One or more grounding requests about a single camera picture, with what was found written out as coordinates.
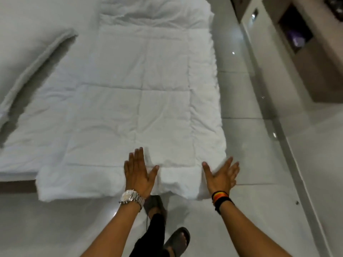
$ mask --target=white pillow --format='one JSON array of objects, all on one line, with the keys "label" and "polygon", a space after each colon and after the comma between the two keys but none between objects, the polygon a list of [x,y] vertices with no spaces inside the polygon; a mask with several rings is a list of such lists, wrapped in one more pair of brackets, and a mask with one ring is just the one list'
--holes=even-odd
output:
[{"label": "white pillow", "polygon": [[0,16],[0,127],[33,73],[75,30],[36,19]]}]

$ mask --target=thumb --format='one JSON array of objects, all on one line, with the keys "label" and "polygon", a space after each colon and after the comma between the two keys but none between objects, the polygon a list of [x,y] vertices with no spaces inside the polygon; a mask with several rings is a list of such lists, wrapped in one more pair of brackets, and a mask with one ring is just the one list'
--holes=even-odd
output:
[{"label": "thumb", "polygon": [[204,173],[205,173],[205,177],[206,177],[206,180],[208,181],[210,178],[212,178],[212,172],[210,170],[210,167],[209,165],[206,163],[206,162],[203,162],[202,163],[202,168],[204,169]]},{"label": "thumb", "polygon": [[157,176],[157,171],[159,170],[159,165],[156,165],[155,167],[152,168],[152,170],[150,171],[149,173],[149,182],[151,182],[152,184],[155,183],[155,179],[156,179],[156,176]]}]

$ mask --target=person's right arm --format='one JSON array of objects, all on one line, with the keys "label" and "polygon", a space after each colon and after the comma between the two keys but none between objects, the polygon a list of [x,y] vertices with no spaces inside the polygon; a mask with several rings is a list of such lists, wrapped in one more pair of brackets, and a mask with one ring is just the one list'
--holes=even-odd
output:
[{"label": "person's right arm", "polygon": [[[229,195],[230,189],[236,185],[239,163],[231,166],[232,160],[232,157],[229,158],[215,175],[212,175],[208,164],[203,162],[207,187],[211,195],[217,191],[225,191]],[[240,257],[290,256],[258,229],[232,202],[223,202],[219,211]]]}]

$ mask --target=bracelet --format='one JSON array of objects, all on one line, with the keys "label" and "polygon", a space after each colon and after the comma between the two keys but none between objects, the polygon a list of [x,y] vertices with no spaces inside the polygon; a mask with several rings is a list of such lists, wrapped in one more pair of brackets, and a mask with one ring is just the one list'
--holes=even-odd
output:
[{"label": "bracelet", "polygon": [[212,202],[218,214],[220,214],[219,208],[221,204],[225,201],[230,201],[232,204],[234,204],[230,199],[229,195],[225,191],[217,191],[212,194]]}]

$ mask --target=hand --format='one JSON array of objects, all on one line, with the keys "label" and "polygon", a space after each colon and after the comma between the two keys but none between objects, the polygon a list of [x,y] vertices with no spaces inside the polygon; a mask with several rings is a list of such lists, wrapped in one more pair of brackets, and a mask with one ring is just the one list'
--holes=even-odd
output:
[{"label": "hand", "polygon": [[157,171],[160,167],[153,167],[148,175],[144,162],[143,148],[135,149],[135,155],[129,154],[129,161],[124,163],[124,172],[126,177],[125,190],[136,190],[138,194],[147,199],[150,196],[152,187],[155,184]]},{"label": "hand", "polygon": [[214,175],[211,173],[208,164],[206,162],[202,163],[207,188],[211,195],[217,191],[225,191],[229,195],[231,188],[236,185],[236,177],[239,173],[239,162],[236,162],[231,166],[232,161],[232,157],[228,158],[225,164]]}]

